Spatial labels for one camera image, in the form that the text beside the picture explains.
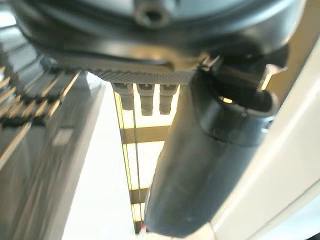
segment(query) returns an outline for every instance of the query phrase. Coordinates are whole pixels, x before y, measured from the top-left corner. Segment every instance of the machine component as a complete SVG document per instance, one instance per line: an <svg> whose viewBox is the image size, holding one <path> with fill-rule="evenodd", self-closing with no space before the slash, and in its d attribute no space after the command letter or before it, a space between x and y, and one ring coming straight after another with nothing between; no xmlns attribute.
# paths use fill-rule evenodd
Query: machine component
<svg viewBox="0 0 320 240"><path fill-rule="evenodd" d="M142 116L151 116L154 109L155 85L137 84L136 88L140 95Z"/></svg>
<svg viewBox="0 0 320 240"><path fill-rule="evenodd" d="M112 83L113 90L121 97L123 110L134 109L134 89L132 84Z"/></svg>
<svg viewBox="0 0 320 240"><path fill-rule="evenodd" d="M172 21L160 20L163 27L157 30L137 24L134 12L146 2L166 12L167 2L173 3ZM137 0L132 11L130 4L121 8L113 1L103 7L102 2L88 0L11 4L23 33L65 68L159 74L194 70L207 55L244 60L274 52L295 31L304 1ZM150 15L166 19L155 12ZM175 74L170 83L157 81L178 84Z"/></svg>
<svg viewBox="0 0 320 240"><path fill-rule="evenodd" d="M160 114L170 114L172 98L176 94L177 90L177 85L160 85Z"/></svg>
<svg viewBox="0 0 320 240"><path fill-rule="evenodd" d="M220 84L198 70L157 162L144 215L148 229L182 238L210 221L277 111L273 94Z"/></svg>
<svg viewBox="0 0 320 240"><path fill-rule="evenodd" d="M203 1L135 0L123 8L112 0L11 1L24 35L57 68L90 70L120 84L113 85L119 92L125 87L130 99L125 84L136 83L144 116L153 112L154 84L162 85L167 114L175 89L167 94L166 86L188 83L197 69L180 95L146 201L147 228L171 237L212 218L268 132L278 104L265 91L272 74L265 68L285 67L305 2Z"/></svg>

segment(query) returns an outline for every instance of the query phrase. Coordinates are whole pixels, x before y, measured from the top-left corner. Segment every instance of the metal rod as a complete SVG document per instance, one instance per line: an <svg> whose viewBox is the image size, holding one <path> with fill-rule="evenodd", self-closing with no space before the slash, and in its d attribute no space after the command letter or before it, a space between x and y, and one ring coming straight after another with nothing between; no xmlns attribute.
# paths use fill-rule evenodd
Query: metal rod
<svg viewBox="0 0 320 240"><path fill-rule="evenodd" d="M14 106L14 107L12 108L12 110L11 110L11 111L9 112L9 114L8 114L9 118L12 118L14 115L16 115L17 112L22 108L23 105L24 105L24 102L21 101L21 102L19 102L16 106Z"/></svg>
<svg viewBox="0 0 320 240"><path fill-rule="evenodd" d="M71 87L74 85L74 83L76 82L76 80L79 77L80 72L76 73L73 75L73 77L71 78L71 80L69 81L69 83L65 86L65 88L61 91L60 94L60 100L63 102L67 93L70 91Z"/></svg>
<svg viewBox="0 0 320 240"><path fill-rule="evenodd" d="M47 105L48 105L48 100L45 100L44 102L42 102L38 107L38 109L35 111L35 116L39 117L45 111Z"/></svg>
<svg viewBox="0 0 320 240"><path fill-rule="evenodd" d="M0 74L5 72L6 66L0 66Z"/></svg>
<svg viewBox="0 0 320 240"><path fill-rule="evenodd" d="M2 81L0 81L0 89L2 89L5 85L7 85L10 82L10 77L6 77Z"/></svg>
<svg viewBox="0 0 320 240"><path fill-rule="evenodd" d="M56 83L59 81L60 77L64 74L64 71L60 71L50 82L49 84L42 90L41 97L44 97L53 87L56 85Z"/></svg>
<svg viewBox="0 0 320 240"><path fill-rule="evenodd" d="M10 102L8 102L8 104L5 105L2 109L0 109L0 117L2 117L15 103L19 102L20 98L20 95L15 97Z"/></svg>
<svg viewBox="0 0 320 240"><path fill-rule="evenodd" d="M33 101L22 111L21 116L22 116L22 117L27 117L27 116L32 112L32 110L34 109L35 105L36 105L36 101L33 100Z"/></svg>
<svg viewBox="0 0 320 240"><path fill-rule="evenodd" d="M7 163L8 159L11 157L12 153L15 151L17 146L20 144L22 139L27 135L31 128L31 122L25 123L15 135L14 139L10 142L10 144L6 147L6 149L0 154L0 171Z"/></svg>
<svg viewBox="0 0 320 240"><path fill-rule="evenodd" d="M52 117L52 115L55 113L55 111L57 110L57 108L59 107L59 105L60 105L60 100L57 100L57 101L55 101L55 102L52 104L52 106L50 107L50 109L49 109L49 111L48 111L48 114L47 114L47 116L48 116L49 118Z"/></svg>
<svg viewBox="0 0 320 240"><path fill-rule="evenodd" d="M16 90L16 87L12 87L10 90L6 91L0 96L0 104L3 103L10 95L12 95Z"/></svg>

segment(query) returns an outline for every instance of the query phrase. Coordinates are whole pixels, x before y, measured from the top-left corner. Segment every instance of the metal part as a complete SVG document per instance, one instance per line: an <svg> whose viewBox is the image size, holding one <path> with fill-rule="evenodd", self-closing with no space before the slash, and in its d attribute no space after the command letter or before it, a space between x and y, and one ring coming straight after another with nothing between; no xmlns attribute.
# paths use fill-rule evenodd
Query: metal part
<svg viewBox="0 0 320 240"><path fill-rule="evenodd" d="M49 111L47 113L47 116L49 118L51 118L53 116L53 114L56 112L56 110L59 107L60 103L61 103L60 100L57 100L52 104L52 106L50 107L50 109L49 109Z"/></svg>
<svg viewBox="0 0 320 240"><path fill-rule="evenodd" d="M35 111L34 115L36 117L39 117L45 111L47 105L48 105L48 100L45 100L44 102L42 102L38 107L38 109Z"/></svg>
<svg viewBox="0 0 320 240"><path fill-rule="evenodd" d="M157 29L168 25L175 13L178 0L134 0L134 18L146 28Z"/></svg>
<svg viewBox="0 0 320 240"><path fill-rule="evenodd" d="M0 74L5 72L6 66L0 66Z"/></svg>
<svg viewBox="0 0 320 240"><path fill-rule="evenodd" d="M31 122L25 123L19 130L14 139L10 142L10 144L6 147L6 149L0 153L0 171L7 163L8 159L11 157L12 153L15 151L17 146L20 144L22 139L27 135L31 128Z"/></svg>
<svg viewBox="0 0 320 240"><path fill-rule="evenodd" d="M10 97L16 90L16 87L11 87L9 90L7 90L5 93L0 95L0 104L3 103L8 97Z"/></svg>
<svg viewBox="0 0 320 240"><path fill-rule="evenodd" d="M133 84L112 83L113 90L120 95L123 110L134 109L134 88Z"/></svg>
<svg viewBox="0 0 320 240"><path fill-rule="evenodd" d="M10 77L6 77L2 81L0 81L0 89L2 89L5 85L7 85L10 82Z"/></svg>
<svg viewBox="0 0 320 240"><path fill-rule="evenodd" d="M18 113L18 111L23 107L23 105L24 105L24 102L23 102L23 101L19 102L16 106L14 106L14 107L10 110L10 112L9 112L9 114L8 114L8 117L9 117L9 118L14 117L14 116Z"/></svg>
<svg viewBox="0 0 320 240"><path fill-rule="evenodd" d="M159 111L162 115L170 114L172 98L178 90L177 85L160 85Z"/></svg>
<svg viewBox="0 0 320 240"><path fill-rule="evenodd" d="M17 102L19 102L21 96L18 95L14 99L12 99L10 102L7 103L3 108L0 109L0 118L7 113L7 111Z"/></svg>
<svg viewBox="0 0 320 240"><path fill-rule="evenodd" d="M281 73L286 70L287 70L286 67L281 68L273 64L267 64L265 67L265 71L263 73L262 79L257 87L257 90L265 90L273 75Z"/></svg>
<svg viewBox="0 0 320 240"><path fill-rule="evenodd" d="M69 92L69 90L71 89L71 87L74 85L74 83L76 82L76 80L79 77L80 72L77 72L73 75L73 77L71 78L70 82L65 86L65 88L61 91L60 94L60 99L63 101L67 95L67 93Z"/></svg>
<svg viewBox="0 0 320 240"><path fill-rule="evenodd" d="M220 56L216 56L215 58L212 58L211 56L207 56L202 63L200 64L200 68L203 71L209 72L211 67L219 60L221 59Z"/></svg>
<svg viewBox="0 0 320 240"><path fill-rule="evenodd" d="M140 95L141 113L143 116L151 116L154 109L155 85L137 84L137 91Z"/></svg>
<svg viewBox="0 0 320 240"><path fill-rule="evenodd" d="M50 83L45 86L45 88L42 90L40 96L44 97L49 91L50 89L52 89L54 87L54 85L56 85L56 83L59 81L60 77L64 74L64 71L60 71L51 81Z"/></svg>
<svg viewBox="0 0 320 240"><path fill-rule="evenodd" d="M34 109L36 105L36 101L32 101L23 111L21 116L22 117L27 117L31 114L32 110Z"/></svg>

